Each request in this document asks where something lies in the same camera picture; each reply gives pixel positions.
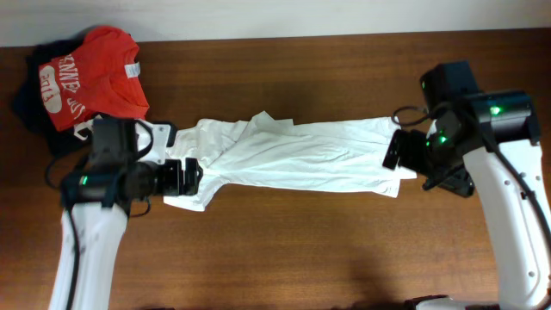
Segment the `white t-shirt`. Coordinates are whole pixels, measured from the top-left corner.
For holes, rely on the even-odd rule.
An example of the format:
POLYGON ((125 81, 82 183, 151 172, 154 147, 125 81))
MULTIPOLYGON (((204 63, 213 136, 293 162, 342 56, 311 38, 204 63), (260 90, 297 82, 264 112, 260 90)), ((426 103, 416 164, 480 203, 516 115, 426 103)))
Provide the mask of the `white t-shirt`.
POLYGON ((167 155, 195 158, 203 170, 196 195, 164 203, 203 212, 226 184, 320 192, 372 192, 395 198, 406 168, 382 162, 398 126, 388 117, 294 124, 263 111, 249 121, 201 119, 177 132, 167 155))

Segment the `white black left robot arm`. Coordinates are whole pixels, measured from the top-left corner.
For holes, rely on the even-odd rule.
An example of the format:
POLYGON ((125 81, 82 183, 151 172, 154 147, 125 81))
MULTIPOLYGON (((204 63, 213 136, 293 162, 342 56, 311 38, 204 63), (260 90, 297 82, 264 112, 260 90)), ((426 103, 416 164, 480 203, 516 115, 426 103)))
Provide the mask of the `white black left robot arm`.
POLYGON ((63 237, 51 309, 108 308, 133 202, 198 193, 197 159, 166 156, 175 141, 169 122, 93 121, 90 154, 59 185, 63 237))

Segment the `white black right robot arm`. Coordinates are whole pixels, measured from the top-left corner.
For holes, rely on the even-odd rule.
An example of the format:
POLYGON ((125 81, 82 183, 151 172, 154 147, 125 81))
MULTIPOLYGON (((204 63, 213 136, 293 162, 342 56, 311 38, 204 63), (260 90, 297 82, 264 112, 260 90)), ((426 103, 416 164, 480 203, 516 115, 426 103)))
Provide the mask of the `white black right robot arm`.
POLYGON ((407 309, 548 309, 550 208, 542 178, 541 129, 521 90, 485 93, 468 62, 437 65, 420 79, 427 133, 402 122, 384 167, 404 167, 462 197, 478 195, 498 269, 498 299, 458 301, 439 294, 407 309))

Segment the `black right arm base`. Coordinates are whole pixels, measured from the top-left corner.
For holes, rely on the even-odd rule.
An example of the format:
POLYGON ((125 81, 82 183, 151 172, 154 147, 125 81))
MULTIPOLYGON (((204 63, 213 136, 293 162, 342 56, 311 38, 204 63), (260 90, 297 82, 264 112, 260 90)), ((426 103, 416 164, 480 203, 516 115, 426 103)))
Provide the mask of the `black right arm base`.
POLYGON ((404 302, 406 310, 500 310, 500 305, 490 302, 458 301, 448 295, 427 295, 404 302))

